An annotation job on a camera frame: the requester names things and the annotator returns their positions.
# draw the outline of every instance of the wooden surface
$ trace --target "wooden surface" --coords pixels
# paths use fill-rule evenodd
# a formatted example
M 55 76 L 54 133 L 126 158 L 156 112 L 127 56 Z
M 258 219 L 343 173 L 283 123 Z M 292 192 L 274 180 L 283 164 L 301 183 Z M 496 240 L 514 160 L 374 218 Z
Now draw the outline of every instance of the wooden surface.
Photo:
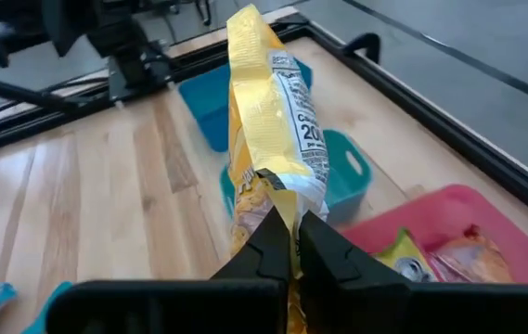
M 172 54 L 215 42 L 216 32 Z M 308 39 L 318 121 L 372 162 L 357 219 L 440 187 L 480 191 L 528 235 L 528 209 Z M 175 87 L 0 149 L 0 282 L 19 299 L 0 332 L 28 326 L 63 280 L 205 278 L 228 260 L 230 219 L 211 151 Z

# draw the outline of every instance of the red plastic tray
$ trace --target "red plastic tray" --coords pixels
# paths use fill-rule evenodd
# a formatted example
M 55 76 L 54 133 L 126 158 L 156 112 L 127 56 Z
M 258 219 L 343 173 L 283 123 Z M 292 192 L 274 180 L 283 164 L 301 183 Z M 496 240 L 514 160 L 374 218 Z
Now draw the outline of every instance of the red plastic tray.
M 346 230 L 342 234 L 374 253 L 393 243 L 400 227 L 410 230 L 426 251 L 463 236 L 472 224 L 499 247 L 518 283 L 528 283 L 528 237 L 480 193 L 452 185 Z

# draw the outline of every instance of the gray floor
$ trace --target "gray floor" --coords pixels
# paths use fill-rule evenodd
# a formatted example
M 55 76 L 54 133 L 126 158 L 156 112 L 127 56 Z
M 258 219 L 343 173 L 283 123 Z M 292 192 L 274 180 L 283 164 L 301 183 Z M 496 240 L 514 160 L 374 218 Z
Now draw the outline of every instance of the gray floor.
M 224 26 L 238 6 L 255 3 L 262 12 L 294 0 L 215 0 L 214 24 Z M 357 0 L 431 37 L 528 82 L 528 0 Z M 297 5 L 310 19 L 343 41 L 361 32 L 382 39 L 381 66 L 446 109 L 528 166 L 528 96 L 339 0 Z M 169 16 L 177 40 L 209 29 L 193 5 Z M 161 18 L 141 17 L 150 39 L 172 36 Z M 101 69 L 105 61 L 85 39 L 65 58 L 51 45 L 38 45 L 10 57 L 0 80 L 40 89 Z

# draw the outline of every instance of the nutrition label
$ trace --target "nutrition label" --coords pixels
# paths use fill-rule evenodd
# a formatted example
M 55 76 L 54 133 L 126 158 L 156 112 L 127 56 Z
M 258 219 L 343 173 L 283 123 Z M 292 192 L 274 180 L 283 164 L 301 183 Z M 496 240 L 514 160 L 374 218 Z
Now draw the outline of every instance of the nutrition label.
M 272 52 L 270 65 L 275 80 L 284 90 L 285 105 L 289 109 L 287 111 L 303 161 L 314 171 L 316 179 L 326 183 L 329 171 L 328 152 L 301 70 L 294 57 L 286 51 Z

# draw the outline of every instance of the snack bag in tray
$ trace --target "snack bag in tray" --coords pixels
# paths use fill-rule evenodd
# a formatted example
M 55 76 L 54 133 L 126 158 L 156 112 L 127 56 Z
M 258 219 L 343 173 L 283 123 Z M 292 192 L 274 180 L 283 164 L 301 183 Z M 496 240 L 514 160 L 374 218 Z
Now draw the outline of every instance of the snack bag in tray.
M 295 59 L 255 6 L 241 9 L 226 28 L 231 69 L 228 174 L 236 191 L 233 255 L 276 206 L 292 236 L 292 271 L 298 278 L 300 221 L 307 211 L 324 220 L 328 213 L 323 201 L 326 145 Z M 291 287 L 291 333 L 304 331 L 298 306 Z

